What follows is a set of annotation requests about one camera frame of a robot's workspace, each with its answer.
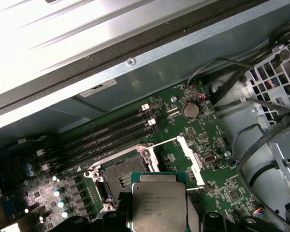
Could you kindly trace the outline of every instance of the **wire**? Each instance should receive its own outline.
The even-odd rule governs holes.
[[[234,162],[235,162],[234,166],[237,167],[238,164],[240,163],[240,160],[238,159],[238,160],[236,160],[236,161],[234,161]]]
[[[286,44],[290,40],[290,24],[283,26],[272,32],[269,36],[269,43],[261,48],[255,55],[245,60],[245,63],[257,64],[272,53],[272,49]],[[222,99],[237,81],[248,71],[247,68],[237,70],[211,97],[211,102],[215,105]]]
[[[274,46],[275,44],[279,43],[279,41],[282,39],[281,37],[288,33],[290,33],[290,24],[273,31],[269,36],[269,45]]]
[[[246,98],[246,101],[257,103],[257,104],[264,106],[266,108],[269,108],[271,110],[277,110],[280,114],[285,114],[285,113],[288,113],[290,111],[289,109],[282,107],[280,105],[275,105],[275,104],[272,104],[270,102],[266,102],[266,101],[262,101],[262,100],[258,100],[258,99]],[[240,105],[240,104],[242,104],[242,101],[236,100],[236,101],[228,103],[226,105],[217,106],[214,109],[216,111],[220,111],[220,110],[229,109],[231,107],[235,107],[235,106]]]
[[[266,211],[267,213],[271,214],[273,217],[275,217],[279,222],[281,222],[282,224],[285,225],[286,228],[288,228],[288,230],[290,231],[290,224],[287,223],[283,218],[281,218],[277,213],[275,213],[256,193],[255,191],[249,186],[247,180],[244,177],[244,174],[242,172],[242,170],[237,169],[238,170],[238,176],[241,179],[244,187],[250,192],[250,194],[253,196],[253,198],[259,202],[262,206],[262,208],[264,209],[264,211]]]
[[[34,140],[34,139],[31,139],[29,141],[33,141],[33,142],[40,142],[40,141],[43,141],[44,139],[47,138],[47,135],[42,135],[40,138]]]
[[[264,167],[260,168],[253,176],[252,178],[250,179],[250,182],[249,182],[249,185],[251,187],[254,186],[256,180],[259,178],[259,176],[261,176],[263,173],[265,173],[266,171],[268,170],[271,170],[271,169],[278,169],[278,165],[277,163],[276,164],[273,164],[273,163],[270,163],[268,165],[265,165]]]
[[[194,90],[194,89],[191,89],[190,87],[190,83],[193,79],[195,80],[200,80],[200,77],[197,77],[198,74],[203,70],[205,69],[207,66],[211,65],[212,63],[215,63],[217,61],[226,61],[226,62],[229,62],[229,63],[232,63],[232,64],[236,64],[236,65],[239,65],[239,66],[242,66],[242,67],[246,67],[248,69],[253,69],[254,67],[252,65],[249,65],[249,64],[245,64],[245,63],[241,63],[241,62],[238,62],[238,61],[235,61],[235,60],[231,60],[231,59],[227,59],[227,58],[217,58],[217,59],[214,59],[208,63],[206,63],[205,65],[203,65],[202,67],[200,67],[197,71],[195,71],[192,76],[188,79],[187,81],[187,90],[189,92],[192,92],[192,93],[195,93],[197,94],[198,96],[202,97],[202,93]]]
[[[246,127],[246,128],[244,128],[244,129],[240,130],[240,131],[237,133],[236,137],[233,139],[233,142],[232,142],[232,149],[231,149],[231,151],[232,151],[232,157],[233,157],[233,160],[235,160],[235,161],[238,162],[238,160],[237,160],[236,157],[235,157],[235,153],[236,153],[236,152],[235,152],[235,145],[236,145],[236,142],[237,142],[238,138],[241,136],[242,133],[244,133],[244,132],[246,132],[246,131],[250,131],[250,130],[254,129],[255,127],[258,127],[258,129],[262,132],[262,134],[265,134],[264,130],[261,128],[260,124],[258,124],[258,123],[256,123],[256,124],[252,124],[251,126]]]
[[[237,174],[242,181],[245,188],[251,193],[254,199],[261,204],[261,207],[272,214],[279,222],[283,223],[289,230],[290,224],[288,224],[283,218],[281,218],[278,214],[276,214],[250,187],[249,183],[247,182],[244,173],[242,171],[242,167],[245,163],[250,159],[256,151],[259,150],[261,146],[267,143],[269,140],[274,138],[278,133],[282,132],[288,125],[290,125],[290,116],[285,115],[279,123],[277,123],[274,127],[272,127],[265,135],[263,135],[257,142],[255,142],[243,155],[240,163],[237,166]]]
[[[277,86],[277,83],[273,80],[271,80],[271,82],[274,84],[274,86]]]
[[[262,211],[261,208],[259,208],[259,209],[255,210],[255,211],[253,212],[253,214],[257,214],[257,213],[259,213],[259,212],[261,212],[261,211]]]
[[[257,55],[261,49],[263,49],[263,47],[265,47],[268,44],[268,40],[264,41],[262,44],[258,45],[257,47],[251,49],[247,54],[243,54],[243,56],[246,56],[249,54],[249,56],[243,60],[241,60],[242,63],[250,63],[251,62],[251,57]],[[201,81],[203,83],[203,85],[207,85],[209,83],[211,83],[212,81],[227,75],[229,73],[232,73],[234,71],[238,70],[238,66],[237,65],[230,65],[227,66],[225,68],[222,68],[220,70],[211,72],[210,74],[205,74],[202,75],[201,77]]]
[[[278,122],[274,127],[269,129],[269,131],[265,135],[263,135],[245,152],[242,159],[240,160],[240,163],[238,164],[237,169],[241,170],[244,164],[250,159],[250,157],[253,156],[253,154],[256,153],[256,151],[260,149],[260,147],[262,147],[265,143],[274,138],[277,134],[282,132],[287,126],[289,126],[289,124],[290,124],[290,116],[289,115],[283,116],[280,122]]]
[[[274,84],[270,81],[270,80],[267,80],[266,81],[272,88],[274,88],[275,86],[274,86]]]

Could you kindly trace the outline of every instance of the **integrated circuit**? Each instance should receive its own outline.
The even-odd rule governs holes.
[[[140,155],[128,158],[121,163],[102,170],[102,176],[113,202],[117,204],[120,192],[130,191],[131,173],[147,171],[148,169]]]
[[[233,201],[235,201],[235,200],[241,198],[241,193],[240,193],[240,191],[237,190],[237,189],[235,189],[235,190],[229,192],[229,194],[230,194],[231,199],[232,199]]]
[[[37,198],[37,197],[40,196],[40,193],[39,192],[35,192],[33,195],[34,195],[35,198]]]

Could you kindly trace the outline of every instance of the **screw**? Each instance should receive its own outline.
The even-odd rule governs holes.
[[[129,58],[129,59],[127,60],[127,64],[130,65],[130,66],[135,65],[135,63],[136,63],[136,60],[135,60],[134,58]]]
[[[210,216],[211,218],[217,218],[217,217],[218,217],[218,214],[210,213],[209,216]]]
[[[256,224],[257,222],[255,221],[255,219],[252,219],[252,218],[247,218],[246,219],[246,222],[249,223],[249,224]]]
[[[108,204],[106,207],[108,210],[113,210],[113,206],[111,204]]]
[[[225,157],[230,157],[230,156],[231,156],[231,151],[228,151],[228,150],[225,151],[225,152],[224,152],[224,156],[225,156]]]
[[[149,155],[149,152],[145,150],[145,151],[142,152],[142,155],[146,157],[146,156]]]
[[[171,102],[176,102],[177,101],[177,97],[176,96],[172,96],[171,97]]]
[[[259,111],[259,108],[257,108],[257,107],[252,108],[252,112],[257,113],[258,111]]]
[[[247,81],[247,77],[246,76],[242,76],[240,78],[240,82],[245,83]]]
[[[99,177],[99,176],[100,176],[100,173],[97,172],[97,171],[95,171],[95,172],[93,173],[93,176],[94,176],[94,177]]]
[[[282,60],[288,60],[290,58],[290,52],[287,50],[282,50],[279,54]]]

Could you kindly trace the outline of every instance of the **processor chip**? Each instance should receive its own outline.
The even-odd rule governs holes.
[[[232,201],[239,199],[241,197],[241,193],[237,189],[231,191],[229,194],[231,196]]]
[[[130,191],[131,173],[133,172],[147,172],[146,165],[140,155],[128,158],[101,171],[106,188],[115,204],[118,203],[120,192]]]
[[[132,230],[148,228],[151,232],[187,230],[186,186],[175,175],[142,175],[132,185]]]

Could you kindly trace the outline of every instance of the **label sticker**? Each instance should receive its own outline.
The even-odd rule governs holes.
[[[91,89],[88,89],[88,90],[80,93],[79,95],[82,96],[83,98],[86,98],[94,93],[100,92],[101,90],[104,90],[104,89],[111,87],[113,85],[116,85],[116,84],[117,84],[116,80],[112,79],[112,80],[106,81],[102,84],[99,84]]]

